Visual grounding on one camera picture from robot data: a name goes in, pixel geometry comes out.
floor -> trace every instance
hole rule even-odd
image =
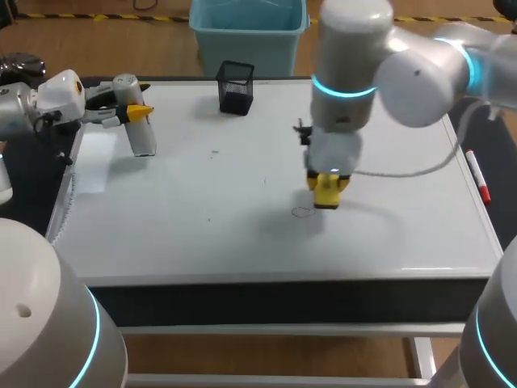
[[[138,0],[146,6],[153,0]],[[317,17],[321,0],[307,0]],[[498,16],[491,1],[392,0],[396,16]],[[187,16],[190,0],[160,0],[139,15]],[[131,0],[19,0],[23,13],[135,14]],[[474,22],[508,33],[508,23]],[[404,27],[430,34],[439,23],[406,22]],[[313,71],[317,29],[301,37],[296,75]],[[0,31],[3,52],[25,51],[42,57],[50,75],[75,69],[79,75],[201,75],[195,37],[187,23],[135,20],[30,19]],[[507,122],[514,138],[517,123]],[[303,376],[410,377],[412,365],[403,339],[132,335],[126,338],[132,373],[235,373]],[[434,339],[437,364],[456,339]]]

white table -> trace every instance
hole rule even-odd
[[[312,207],[303,147],[292,130],[299,117],[310,122],[309,80],[256,82],[246,117],[218,112],[215,82],[155,83],[145,98],[155,106],[156,157],[133,158],[123,129],[86,126],[74,147],[77,195],[56,249],[89,286],[483,278],[502,254],[461,153],[443,170],[416,179],[353,175],[338,210],[293,216],[299,208]],[[426,168],[440,162],[455,139],[447,117],[429,128],[408,129],[390,119],[378,100],[362,134],[360,168],[369,171]],[[64,179],[48,238],[59,229],[67,192],[69,180]],[[267,325],[125,332],[419,337],[458,335],[461,328]],[[417,339],[414,346],[429,358],[429,339]],[[417,361],[421,377],[429,378],[432,358]],[[425,384],[374,380],[317,384]],[[313,379],[280,377],[215,377],[209,382],[206,377],[134,376],[131,381],[318,386]]]

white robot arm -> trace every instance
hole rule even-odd
[[[122,335],[68,264],[1,218],[0,247],[0,386],[124,387]]]
[[[440,120],[465,95],[493,108],[517,108],[513,36],[467,23],[448,23],[431,37],[420,36],[393,25],[387,0],[325,0],[319,28],[305,156],[312,189],[317,182],[311,178],[321,174],[336,175],[339,189],[346,187],[377,93],[395,120],[414,128]],[[338,197],[315,190],[314,204],[335,208]]]
[[[121,74],[112,82],[85,88],[73,70],[50,78],[37,90],[23,82],[0,86],[0,141],[27,132],[43,137],[53,127],[72,121],[104,128],[123,124],[134,155],[154,155],[156,140],[148,119],[153,108],[145,106],[142,97],[142,89],[148,86],[142,86],[134,75]],[[0,152],[0,205],[12,195]]]

black cable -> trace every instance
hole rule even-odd
[[[0,29],[16,24],[18,7],[15,0],[0,0]]]
[[[137,0],[132,0],[132,8],[136,11],[148,11],[152,10],[155,6],[158,5],[158,0],[154,0],[154,4],[152,6],[147,6],[145,8],[140,8],[137,6]]]
[[[61,119],[61,113],[47,113],[38,117],[34,121],[34,125],[32,126],[32,131],[36,135],[36,138],[40,141],[40,144],[43,145],[47,150],[50,150],[56,158],[61,160],[66,166],[71,166],[74,164],[74,161],[66,156],[65,153],[56,145],[54,145],[52,140],[52,127],[55,120]]]

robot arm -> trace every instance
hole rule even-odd
[[[424,37],[393,25],[387,0],[325,0],[305,155],[314,205],[335,209],[361,155],[375,94],[401,124],[440,120],[464,95],[517,109],[517,42],[467,23]],[[311,182],[331,175],[338,185]],[[316,189],[318,183],[324,183]]]
[[[156,153],[156,141],[142,91],[149,85],[122,74],[112,82],[86,89],[72,70],[65,70],[31,89],[23,82],[0,87],[0,142],[23,133],[36,136],[54,126],[72,121],[101,124],[104,128],[124,125],[135,156]],[[13,195],[9,175],[0,152],[0,205]]]

